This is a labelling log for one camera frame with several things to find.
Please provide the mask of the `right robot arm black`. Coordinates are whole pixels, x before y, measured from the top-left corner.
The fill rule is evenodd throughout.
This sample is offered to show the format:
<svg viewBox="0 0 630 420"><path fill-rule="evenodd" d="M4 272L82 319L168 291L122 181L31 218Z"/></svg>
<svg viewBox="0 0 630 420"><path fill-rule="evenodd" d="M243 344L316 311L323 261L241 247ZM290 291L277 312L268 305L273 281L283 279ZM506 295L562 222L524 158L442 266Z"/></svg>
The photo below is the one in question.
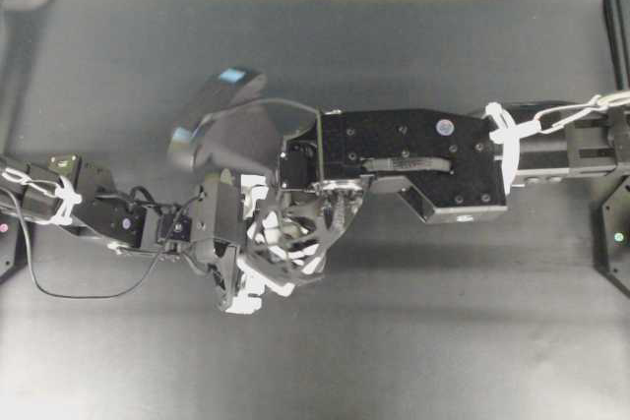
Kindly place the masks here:
<svg viewBox="0 0 630 420"><path fill-rule="evenodd" d="M501 215L516 187L628 173L625 106L342 111L284 137L277 215L287 247L325 248L368 193L399 196L426 224L469 223Z"/></svg>

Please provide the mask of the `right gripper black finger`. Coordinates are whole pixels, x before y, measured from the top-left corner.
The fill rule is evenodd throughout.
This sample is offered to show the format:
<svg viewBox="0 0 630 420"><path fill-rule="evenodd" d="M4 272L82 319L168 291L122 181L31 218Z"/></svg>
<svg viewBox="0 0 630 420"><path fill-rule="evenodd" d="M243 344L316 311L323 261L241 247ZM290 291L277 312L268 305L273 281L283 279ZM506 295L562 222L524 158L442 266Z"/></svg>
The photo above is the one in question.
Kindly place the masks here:
<svg viewBox="0 0 630 420"><path fill-rule="evenodd" d="M366 184L359 179L325 181L317 200L318 252L326 253L347 231L360 210Z"/></svg>
<svg viewBox="0 0 630 420"><path fill-rule="evenodd" d="M277 204L282 248L289 253L323 253L323 196L280 188Z"/></svg>

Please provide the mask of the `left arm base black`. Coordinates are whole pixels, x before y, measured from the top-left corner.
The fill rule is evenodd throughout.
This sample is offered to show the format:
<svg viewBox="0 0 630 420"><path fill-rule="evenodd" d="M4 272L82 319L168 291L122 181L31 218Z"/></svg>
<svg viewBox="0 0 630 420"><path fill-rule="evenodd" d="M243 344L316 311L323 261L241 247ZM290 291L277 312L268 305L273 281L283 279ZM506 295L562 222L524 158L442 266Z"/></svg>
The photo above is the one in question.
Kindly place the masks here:
<svg viewBox="0 0 630 420"><path fill-rule="evenodd" d="M24 228L7 214L1 214L0 258L1 283L28 266Z"/></svg>

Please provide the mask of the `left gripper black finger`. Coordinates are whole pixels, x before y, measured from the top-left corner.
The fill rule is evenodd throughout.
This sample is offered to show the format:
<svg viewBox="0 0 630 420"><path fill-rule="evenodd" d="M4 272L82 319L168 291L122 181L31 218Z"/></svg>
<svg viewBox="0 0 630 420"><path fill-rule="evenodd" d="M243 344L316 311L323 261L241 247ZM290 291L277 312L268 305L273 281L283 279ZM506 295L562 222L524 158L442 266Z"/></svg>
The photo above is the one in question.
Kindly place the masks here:
<svg viewBox="0 0 630 420"><path fill-rule="evenodd" d="M278 295L290 295L296 287L323 278L325 251L319 244L308 247L306 253L298 252L297 257L285 250L280 252L279 256L267 247L242 248L240 270Z"/></svg>
<svg viewBox="0 0 630 420"><path fill-rule="evenodd" d="M252 178L245 185L246 235L254 243L280 243L281 191Z"/></svg>

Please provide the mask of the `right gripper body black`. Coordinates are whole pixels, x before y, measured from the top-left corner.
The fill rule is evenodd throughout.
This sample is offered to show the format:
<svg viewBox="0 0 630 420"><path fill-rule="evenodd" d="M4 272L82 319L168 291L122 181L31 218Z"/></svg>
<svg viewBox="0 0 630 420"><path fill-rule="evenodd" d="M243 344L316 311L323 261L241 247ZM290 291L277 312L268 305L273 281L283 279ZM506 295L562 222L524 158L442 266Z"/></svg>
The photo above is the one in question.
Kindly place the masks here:
<svg viewBox="0 0 630 420"><path fill-rule="evenodd" d="M430 109L323 114L286 138L284 191L397 194L427 224L488 221L506 211L487 118Z"/></svg>

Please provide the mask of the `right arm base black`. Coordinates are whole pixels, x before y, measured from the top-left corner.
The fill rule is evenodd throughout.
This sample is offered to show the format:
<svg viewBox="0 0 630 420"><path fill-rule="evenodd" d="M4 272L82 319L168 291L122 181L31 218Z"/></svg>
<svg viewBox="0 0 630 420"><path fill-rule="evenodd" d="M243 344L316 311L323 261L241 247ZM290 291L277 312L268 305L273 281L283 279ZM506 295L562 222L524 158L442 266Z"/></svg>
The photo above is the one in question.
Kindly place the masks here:
<svg viewBox="0 0 630 420"><path fill-rule="evenodd" d="M629 178L623 178L599 211L600 256L596 269L629 297Z"/></svg>

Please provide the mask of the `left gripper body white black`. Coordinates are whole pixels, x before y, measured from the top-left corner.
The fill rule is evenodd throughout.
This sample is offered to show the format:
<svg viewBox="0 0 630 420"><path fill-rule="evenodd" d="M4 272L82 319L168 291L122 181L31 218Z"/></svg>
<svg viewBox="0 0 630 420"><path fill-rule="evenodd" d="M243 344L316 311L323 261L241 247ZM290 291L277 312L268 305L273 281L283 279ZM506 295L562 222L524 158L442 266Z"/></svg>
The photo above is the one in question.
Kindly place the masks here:
<svg viewBox="0 0 630 420"><path fill-rule="evenodd" d="M272 292L240 270L240 250L267 247L282 254L279 243L254 243L246 235L245 185L252 178L270 186L264 175L222 171L206 176L196 198L198 271L211 278L220 310L231 315L254 314Z"/></svg>

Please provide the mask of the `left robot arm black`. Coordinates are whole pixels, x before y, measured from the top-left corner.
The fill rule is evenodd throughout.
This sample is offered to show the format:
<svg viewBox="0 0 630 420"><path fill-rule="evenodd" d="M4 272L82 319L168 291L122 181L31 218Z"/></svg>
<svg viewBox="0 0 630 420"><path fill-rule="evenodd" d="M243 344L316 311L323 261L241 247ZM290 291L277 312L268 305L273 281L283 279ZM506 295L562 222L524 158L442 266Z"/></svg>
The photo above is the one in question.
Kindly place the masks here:
<svg viewBox="0 0 630 420"><path fill-rule="evenodd" d="M35 288L54 298L61 293L34 267L29 224L148 258L146 273L163 260L185 262L211 280L221 311L251 315L267 292L287 297L321 277L342 201L223 168L206 174L185 202L164 203L143 186L117 189L108 170L76 155L53 156L46 167L1 158L1 213L19 223Z"/></svg>

